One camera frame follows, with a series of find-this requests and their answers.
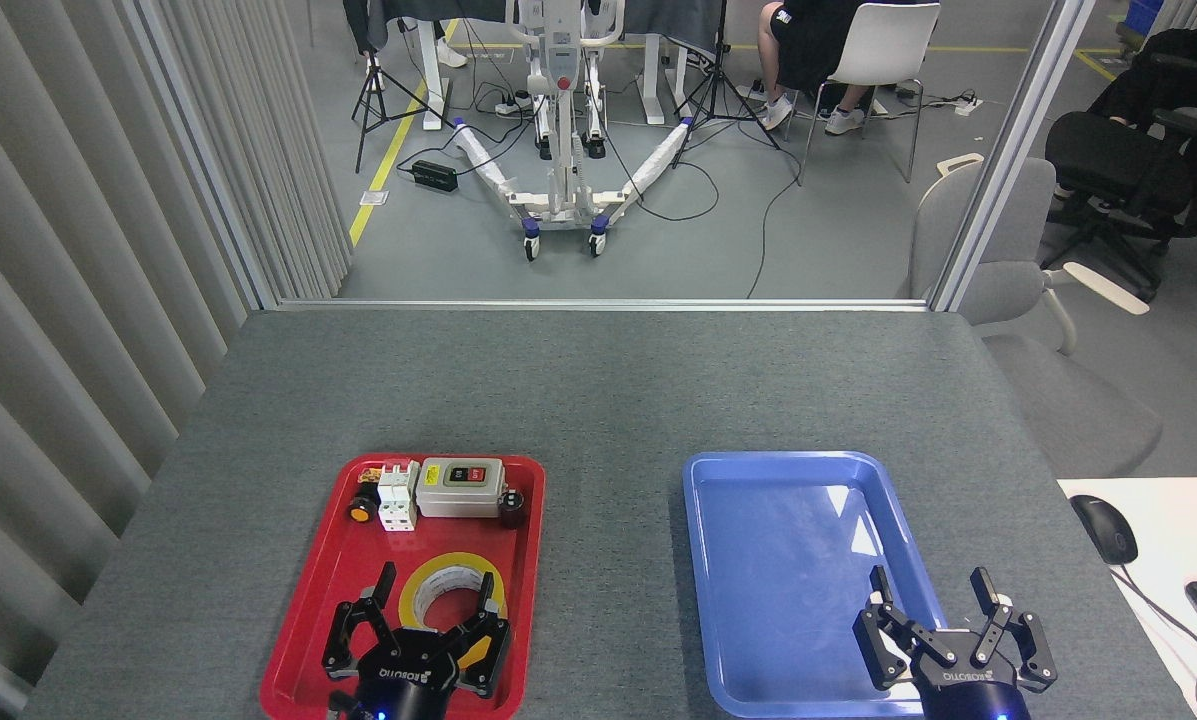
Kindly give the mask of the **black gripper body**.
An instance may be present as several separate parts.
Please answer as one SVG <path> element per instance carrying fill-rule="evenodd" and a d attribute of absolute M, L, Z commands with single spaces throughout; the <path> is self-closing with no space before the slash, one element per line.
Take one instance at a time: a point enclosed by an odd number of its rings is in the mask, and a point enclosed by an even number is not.
<path fill-rule="evenodd" d="M 1017 669 L 994 661 L 988 667 L 913 663 L 913 682 L 926 719 L 1029 719 L 1017 687 Z"/>
<path fill-rule="evenodd" d="M 357 661 L 356 701 L 369 719 L 444 719 L 458 666 L 438 631 L 397 631 Z"/>

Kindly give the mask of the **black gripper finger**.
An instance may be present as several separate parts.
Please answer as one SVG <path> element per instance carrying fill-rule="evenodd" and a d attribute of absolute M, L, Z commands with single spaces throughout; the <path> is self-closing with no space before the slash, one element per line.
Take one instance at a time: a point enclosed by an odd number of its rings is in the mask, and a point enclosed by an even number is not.
<path fill-rule="evenodd" d="M 1005 594 L 996 592 L 986 568 L 974 568 L 970 573 L 970 585 L 986 616 L 979 641 L 970 651 L 972 666 L 988 667 L 1002 635 L 1010 634 L 1020 655 L 1020 666 L 1015 670 L 1017 682 L 1022 682 L 1029 692 L 1045 692 L 1058 679 L 1058 669 L 1043 633 L 1041 620 L 1028 611 L 1017 612 Z"/>
<path fill-rule="evenodd" d="M 853 621 L 853 637 L 863 657 L 871 684 L 887 691 L 903 679 L 906 660 L 930 655 L 941 667 L 953 667 L 956 655 L 937 633 L 910 620 L 894 602 L 883 568 L 869 573 L 871 594 Z"/>
<path fill-rule="evenodd" d="M 397 652 L 397 637 L 389 628 L 383 609 L 396 579 L 396 565 L 385 562 L 379 570 L 379 578 L 373 587 L 365 588 L 356 602 L 338 603 L 334 610 L 327 643 L 323 649 L 323 669 L 328 676 L 347 676 L 354 673 L 356 657 L 350 643 L 354 637 L 357 626 L 367 623 L 377 637 L 377 647 L 388 652 Z"/>
<path fill-rule="evenodd" d="M 478 592 L 476 608 L 469 618 L 461 621 L 446 631 L 446 655 L 450 655 L 457 669 L 452 684 L 476 694 L 480 698 L 490 698 L 505 665 L 508 643 L 511 642 L 511 626 L 499 615 L 499 605 L 494 602 L 496 579 L 484 575 Z M 480 659 L 461 666 L 461 659 L 469 655 L 479 643 L 485 643 Z"/>

